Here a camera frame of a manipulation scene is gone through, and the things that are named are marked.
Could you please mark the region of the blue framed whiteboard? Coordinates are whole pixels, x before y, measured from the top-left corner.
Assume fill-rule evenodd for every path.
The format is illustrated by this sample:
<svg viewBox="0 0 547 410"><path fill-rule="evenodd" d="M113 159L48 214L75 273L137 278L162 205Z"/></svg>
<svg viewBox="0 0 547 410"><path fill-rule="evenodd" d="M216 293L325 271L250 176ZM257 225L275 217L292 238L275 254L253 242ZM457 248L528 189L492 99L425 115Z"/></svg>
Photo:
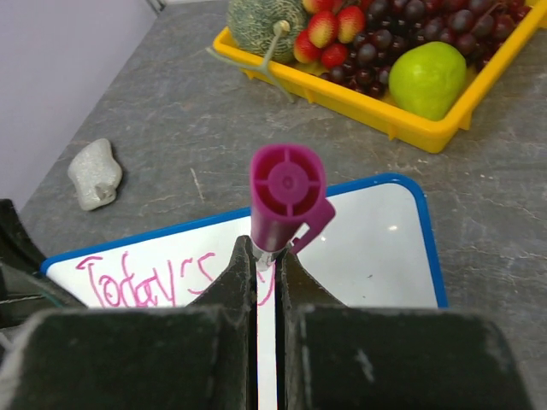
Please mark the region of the blue framed whiteboard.
<svg viewBox="0 0 547 410"><path fill-rule="evenodd" d="M418 184L381 174L327 195L335 218L298 256L314 281L350 307L446 306ZM41 269L88 307L184 306L219 277L235 239L249 231L242 208L53 256Z"/></svg>

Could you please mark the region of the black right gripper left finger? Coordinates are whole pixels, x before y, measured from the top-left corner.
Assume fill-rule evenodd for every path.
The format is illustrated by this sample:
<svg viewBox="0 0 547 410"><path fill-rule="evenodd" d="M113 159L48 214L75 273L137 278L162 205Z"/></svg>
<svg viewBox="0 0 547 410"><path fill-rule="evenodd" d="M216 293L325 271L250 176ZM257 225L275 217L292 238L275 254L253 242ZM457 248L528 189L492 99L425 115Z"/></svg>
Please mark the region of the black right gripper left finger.
<svg viewBox="0 0 547 410"><path fill-rule="evenodd" d="M255 273L242 236L187 307L35 313L2 360L2 408L256 408Z"/></svg>

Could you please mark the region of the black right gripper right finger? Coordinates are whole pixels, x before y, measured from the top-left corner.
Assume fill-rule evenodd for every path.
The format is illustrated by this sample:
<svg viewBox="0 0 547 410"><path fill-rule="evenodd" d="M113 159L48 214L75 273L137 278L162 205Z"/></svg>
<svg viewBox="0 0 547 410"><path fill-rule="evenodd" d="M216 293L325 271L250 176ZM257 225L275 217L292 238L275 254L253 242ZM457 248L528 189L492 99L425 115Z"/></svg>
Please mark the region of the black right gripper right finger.
<svg viewBox="0 0 547 410"><path fill-rule="evenodd" d="M500 329L448 309L348 307L284 253L275 268L281 409L530 409Z"/></svg>

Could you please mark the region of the purple capped whiteboard marker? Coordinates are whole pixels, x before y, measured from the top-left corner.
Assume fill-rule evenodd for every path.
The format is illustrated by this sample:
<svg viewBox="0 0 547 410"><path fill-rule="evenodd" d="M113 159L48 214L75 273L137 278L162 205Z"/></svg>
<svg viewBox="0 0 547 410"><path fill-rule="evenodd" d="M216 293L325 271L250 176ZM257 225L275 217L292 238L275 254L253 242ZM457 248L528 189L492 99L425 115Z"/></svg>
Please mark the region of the purple capped whiteboard marker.
<svg viewBox="0 0 547 410"><path fill-rule="evenodd" d="M326 199L326 173L309 147L278 143L261 147L250 163L250 238L259 271L284 251L296 254L334 218Z"/></svg>

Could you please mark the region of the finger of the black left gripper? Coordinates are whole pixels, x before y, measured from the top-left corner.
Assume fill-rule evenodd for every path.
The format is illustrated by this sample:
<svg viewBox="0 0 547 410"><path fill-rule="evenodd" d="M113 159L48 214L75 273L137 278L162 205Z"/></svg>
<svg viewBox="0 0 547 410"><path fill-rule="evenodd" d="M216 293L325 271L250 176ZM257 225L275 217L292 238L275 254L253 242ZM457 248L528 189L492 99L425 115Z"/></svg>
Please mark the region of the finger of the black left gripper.
<svg viewBox="0 0 547 410"><path fill-rule="evenodd" d="M40 271L44 254L32 241L14 203L1 200L1 336L13 337L33 315L85 304Z"/></svg>

